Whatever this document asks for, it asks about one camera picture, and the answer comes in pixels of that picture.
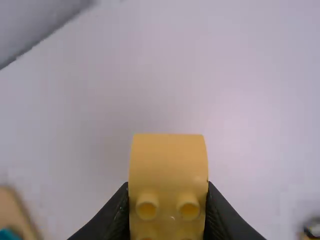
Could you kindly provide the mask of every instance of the teal object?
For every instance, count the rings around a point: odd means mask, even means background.
[[[0,240],[22,240],[22,238],[17,236],[10,229],[4,228],[0,230]]]

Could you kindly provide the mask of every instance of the yellow plastic block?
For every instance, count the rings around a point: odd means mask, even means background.
[[[208,159],[202,135],[136,134],[129,169],[131,240],[201,240]]]

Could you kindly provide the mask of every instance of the white surface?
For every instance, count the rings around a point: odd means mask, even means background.
[[[0,66],[43,39],[91,0],[1,0]]]
[[[269,240],[320,214],[320,1],[111,0],[0,71],[0,181],[64,240],[127,179],[132,135],[203,133]]]

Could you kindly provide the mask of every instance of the gray object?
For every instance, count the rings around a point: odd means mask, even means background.
[[[94,0],[0,1],[0,69],[30,50]]]

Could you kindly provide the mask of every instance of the yellow lego duplo brick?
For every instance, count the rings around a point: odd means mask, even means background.
[[[129,168],[132,240],[201,240],[208,159],[202,135],[136,134]]]

